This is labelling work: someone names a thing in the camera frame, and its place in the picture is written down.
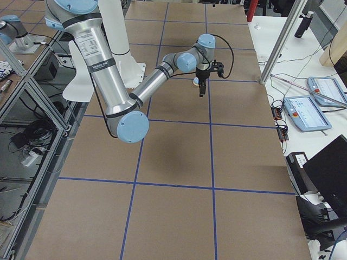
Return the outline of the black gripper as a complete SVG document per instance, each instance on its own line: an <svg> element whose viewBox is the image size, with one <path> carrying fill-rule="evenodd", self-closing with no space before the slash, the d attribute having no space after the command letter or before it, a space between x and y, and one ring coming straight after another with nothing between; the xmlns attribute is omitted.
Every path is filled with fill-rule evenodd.
<svg viewBox="0 0 347 260"><path fill-rule="evenodd" d="M198 86L199 87L199 97L202 98L206 94L205 81L210 76L210 69L202 70L202 69L196 68L195 76L199 79L199 86Z"/></svg>

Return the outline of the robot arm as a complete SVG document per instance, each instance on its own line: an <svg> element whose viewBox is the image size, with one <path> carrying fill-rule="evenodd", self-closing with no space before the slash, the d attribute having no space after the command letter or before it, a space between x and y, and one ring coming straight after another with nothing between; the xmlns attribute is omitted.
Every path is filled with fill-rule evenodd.
<svg viewBox="0 0 347 260"><path fill-rule="evenodd" d="M5 15L1 17L1 41L14 54L32 55L46 41L46 37L28 33L18 16Z"/></svg>
<svg viewBox="0 0 347 260"><path fill-rule="evenodd" d="M175 71L195 71L200 94L210 75L216 40L199 36L191 49L164 56L162 62L128 93L124 81L140 72L130 54L124 14L119 1L46 1L47 26L74 37L101 105L110 135L126 143L141 141L149 130L141 106Z"/></svg>

